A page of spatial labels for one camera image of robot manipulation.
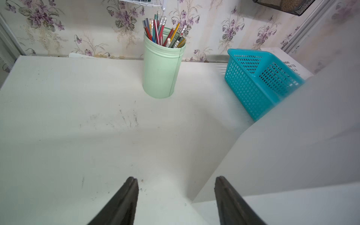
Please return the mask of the white insulated delivery bag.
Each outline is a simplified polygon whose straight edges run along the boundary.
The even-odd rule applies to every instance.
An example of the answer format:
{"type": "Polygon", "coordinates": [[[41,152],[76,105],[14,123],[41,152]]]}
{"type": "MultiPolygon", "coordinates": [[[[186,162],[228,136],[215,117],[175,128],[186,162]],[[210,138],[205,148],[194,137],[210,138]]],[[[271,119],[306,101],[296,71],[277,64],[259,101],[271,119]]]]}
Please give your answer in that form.
{"type": "Polygon", "coordinates": [[[341,54],[238,138],[193,207],[219,224],[224,176],[269,225],[360,222],[360,50],[341,54]]]}

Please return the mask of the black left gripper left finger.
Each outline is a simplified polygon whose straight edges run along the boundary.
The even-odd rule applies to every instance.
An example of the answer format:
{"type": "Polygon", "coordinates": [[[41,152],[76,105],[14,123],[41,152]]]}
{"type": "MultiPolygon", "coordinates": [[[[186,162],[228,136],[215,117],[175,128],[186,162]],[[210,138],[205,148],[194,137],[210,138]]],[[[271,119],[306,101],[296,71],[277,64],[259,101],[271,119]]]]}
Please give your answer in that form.
{"type": "Polygon", "coordinates": [[[138,201],[139,186],[134,177],[128,177],[103,209],[88,225],[132,225],[138,201]]]}

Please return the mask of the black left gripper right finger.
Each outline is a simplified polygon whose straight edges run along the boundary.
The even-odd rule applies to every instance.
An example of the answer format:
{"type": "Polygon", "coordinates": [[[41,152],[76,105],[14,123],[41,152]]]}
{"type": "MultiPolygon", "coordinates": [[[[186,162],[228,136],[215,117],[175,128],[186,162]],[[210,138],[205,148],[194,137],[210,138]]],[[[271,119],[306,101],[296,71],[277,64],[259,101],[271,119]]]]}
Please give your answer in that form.
{"type": "Polygon", "coordinates": [[[266,225],[224,176],[216,178],[214,191],[221,225],[266,225]]]}

